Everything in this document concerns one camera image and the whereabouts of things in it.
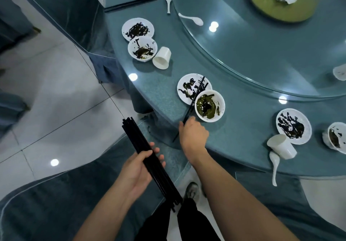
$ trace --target person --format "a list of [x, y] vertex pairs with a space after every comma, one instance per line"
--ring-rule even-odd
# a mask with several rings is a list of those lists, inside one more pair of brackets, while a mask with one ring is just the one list
[[[298, 238], [261, 202], [209, 155], [205, 143], [209, 132], [195, 117], [179, 124], [180, 144], [196, 170], [208, 198], [215, 221], [226, 241], [297, 241]], [[134, 201], [152, 180], [143, 160], [153, 151], [134, 153], [123, 165], [113, 186], [85, 220], [73, 241], [113, 241]], [[165, 166], [164, 156], [159, 159]], [[197, 210], [198, 186], [189, 184], [178, 213], [183, 241], [219, 240], [208, 219]], [[170, 207], [163, 203], [147, 218], [135, 240], [166, 240]]]

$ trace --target glass tabletop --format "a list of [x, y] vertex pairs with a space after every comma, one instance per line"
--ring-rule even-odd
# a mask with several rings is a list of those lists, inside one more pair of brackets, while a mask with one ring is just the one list
[[276, 21], [250, 0], [173, 0], [193, 39], [220, 65], [261, 87], [308, 98], [346, 95], [332, 73], [346, 63], [346, 0], [319, 0], [301, 23]]

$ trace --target green plate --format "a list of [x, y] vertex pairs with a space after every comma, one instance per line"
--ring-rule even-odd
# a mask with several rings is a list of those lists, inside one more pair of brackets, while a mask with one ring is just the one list
[[315, 12], [317, 0], [297, 0], [287, 4], [278, 0], [252, 0], [253, 4], [266, 15], [284, 22], [302, 22]]

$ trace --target hand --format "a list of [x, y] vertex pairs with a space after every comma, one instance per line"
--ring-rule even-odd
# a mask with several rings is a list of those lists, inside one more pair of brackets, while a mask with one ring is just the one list
[[[160, 149], [155, 147], [154, 153], [157, 154]], [[152, 150], [142, 151], [139, 154], [136, 152], [124, 163], [123, 168], [115, 182], [121, 185], [122, 191], [125, 191], [127, 198], [133, 203], [139, 198], [147, 188], [150, 181], [153, 179], [147, 168], [143, 164], [143, 160], [153, 153]], [[162, 166], [166, 166], [164, 156], [160, 155], [158, 159], [162, 162]]]
[[209, 132], [196, 121], [196, 117], [192, 116], [186, 121], [185, 125], [182, 121], [179, 123], [180, 145], [188, 161], [193, 165], [199, 155], [206, 152], [205, 143]]

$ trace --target spoon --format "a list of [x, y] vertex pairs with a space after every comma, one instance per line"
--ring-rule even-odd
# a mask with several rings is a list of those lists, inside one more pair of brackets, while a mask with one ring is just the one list
[[272, 184], [273, 184], [273, 186], [278, 186], [278, 185], [276, 184], [275, 178], [276, 178], [276, 170], [278, 169], [278, 166], [279, 166], [279, 163], [280, 163], [280, 157], [279, 157], [275, 152], [271, 151], [271, 152], [269, 153], [269, 158], [270, 158], [270, 160], [272, 161], [273, 166], [274, 166], [274, 168], [273, 168], [273, 179], [272, 179]]
[[170, 11], [170, 5], [172, 0], [166, 0], [167, 1], [167, 13], [171, 13]]
[[181, 13], [178, 14], [180, 17], [182, 18], [186, 18], [186, 19], [191, 19], [194, 21], [194, 23], [196, 25], [199, 25], [199, 26], [202, 26], [203, 25], [203, 21], [201, 18], [198, 18], [198, 17], [189, 17], [189, 16], [183, 16]]

